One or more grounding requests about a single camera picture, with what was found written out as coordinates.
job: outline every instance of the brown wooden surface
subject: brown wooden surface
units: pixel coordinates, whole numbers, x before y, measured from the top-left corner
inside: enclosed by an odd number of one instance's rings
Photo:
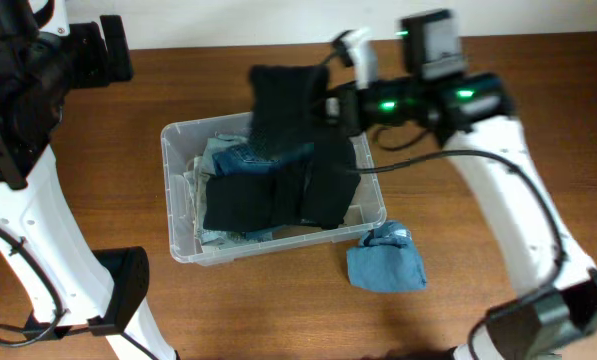
[[[497,72],[514,95],[533,159],[560,213],[597,261],[597,33],[469,38],[471,69]],[[401,72],[399,44],[378,42],[382,74]],[[445,161],[380,175],[388,216],[409,226],[429,288],[380,295],[349,285],[345,250],[322,244],[204,268],[169,254],[160,131],[172,122],[247,111],[253,64],[315,63],[326,45],[134,51],[135,79],[69,95],[53,147],[67,201],[93,249],[143,246],[149,303],[183,359],[381,356],[464,342],[484,311],[513,297],[501,256],[466,186]],[[349,70],[334,70],[336,82]],[[394,131],[411,136],[412,128]],[[377,164],[398,154],[373,148]],[[0,322],[22,325],[30,304],[0,258]],[[597,335],[565,351],[597,359]],[[89,335],[0,359],[111,359]]]

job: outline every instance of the plastic bin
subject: plastic bin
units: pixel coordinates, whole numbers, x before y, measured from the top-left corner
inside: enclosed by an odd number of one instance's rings
[[[362,175],[356,195],[338,229],[292,226],[278,231],[273,240],[231,249],[203,252],[194,238],[194,213],[189,196],[189,183],[183,173],[193,167],[193,159],[202,155],[207,139],[216,134],[247,135],[251,113],[211,119],[185,121],[166,126],[161,134],[162,157],[169,222],[171,255],[181,263],[204,266],[232,261],[236,258],[287,250],[327,241],[338,242],[359,238],[363,233],[385,222],[387,211],[376,175]],[[373,161],[365,135],[352,139],[359,167],[372,167]]]

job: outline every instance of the pile of clothes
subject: pile of clothes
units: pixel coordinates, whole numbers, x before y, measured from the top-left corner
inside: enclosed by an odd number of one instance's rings
[[[348,139],[327,137],[270,159],[248,139],[217,134],[207,141],[189,182],[195,237],[203,251],[272,240],[287,225],[335,229],[360,182]]]

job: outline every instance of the folded blue shirt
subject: folded blue shirt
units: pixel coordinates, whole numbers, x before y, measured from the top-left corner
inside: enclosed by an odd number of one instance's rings
[[[396,293],[424,290],[427,276],[411,232],[387,221],[366,233],[360,246],[347,250],[351,284],[369,291]]]

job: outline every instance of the wooden table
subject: wooden table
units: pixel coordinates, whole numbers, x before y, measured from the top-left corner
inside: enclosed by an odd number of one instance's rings
[[[381,73],[401,74],[400,45],[375,44]],[[473,71],[502,76],[526,127],[533,159],[560,213],[597,261],[597,33],[465,39]],[[149,303],[183,359],[311,359],[381,356],[463,343],[485,310],[510,300],[497,245],[467,187],[446,161],[380,175],[388,216],[410,227],[429,288],[380,295],[343,273],[354,242],[322,244],[215,267],[169,254],[159,135],[172,122],[248,111],[253,64],[308,65],[326,45],[132,52],[135,79],[67,99],[53,148],[67,201],[92,249],[143,246]],[[334,67],[334,82],[353,77]],[[417,130],[393,131],[395,144]],[[432,151],[431,140],[377,164]],[[22,325],[30,304],[0,258],[0,322]],[[596,359],[597,335],[565,350]],[[0,359],[110,359],[89,335]]]

